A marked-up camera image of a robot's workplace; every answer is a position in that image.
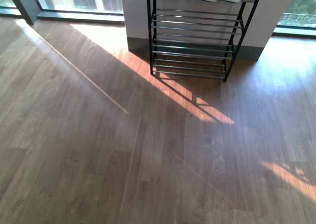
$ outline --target black metal shoe rack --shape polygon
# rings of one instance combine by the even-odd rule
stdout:
[[[189,4],[202,0],[185,1]],[[151,75],[164,73],[226,81],[258,2],[242,0],[235,3],[240,5],[239,12],[230,14],[163,8],[158,6],[158,0],[147,0]],[[211,9],[213,3],[203,4],[205,9]],[[243,19],[246,4],[252,4],[252,9]]]

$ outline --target wall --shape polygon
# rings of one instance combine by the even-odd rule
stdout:
[[[146,39],[148,39],[146,0],[122,1],[129,48],[133,48],[135,44],[145,44]],[[223,1],[207,3],[194,0],[195,2],[191,5],[187,4],[187,0],[173,0],[172,2],[169,0],[162,1],[165,6],[169,4],[185,6],[186,4],[187,7],[192,10],[210,7],[212,11],[225,9],[225,11],[233,12],[234,8],[236,8],[235,4]],[[248,46],[247,49],[254,47],[263,50],[290,1],[291,0],[260,0],[242,45]],[[249,12],[250,8],[251,4],[248,4],[245,13]]]

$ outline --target gray baseboard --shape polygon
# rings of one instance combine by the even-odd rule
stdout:
[[[149,41],[143,38],[127,38],[128,50],[132,53],[149,52]]]
[[[149,52],[148,39],[128,37],[128,50],[132,53]],[[259,60],[263,47],[241,46],[237,59]]]
[[[239,49],[237,59],[258,61],[263,49],[263,47],[242,45]]]

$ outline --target tree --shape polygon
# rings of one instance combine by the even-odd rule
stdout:
[[[316,0],[292,0],[286,12],[316,15]]]

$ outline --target wooden floor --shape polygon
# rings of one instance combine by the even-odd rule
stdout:
[[[224,83],[150,76],[125,39],[0,18],[1,224],[315,224],[316,40]]]

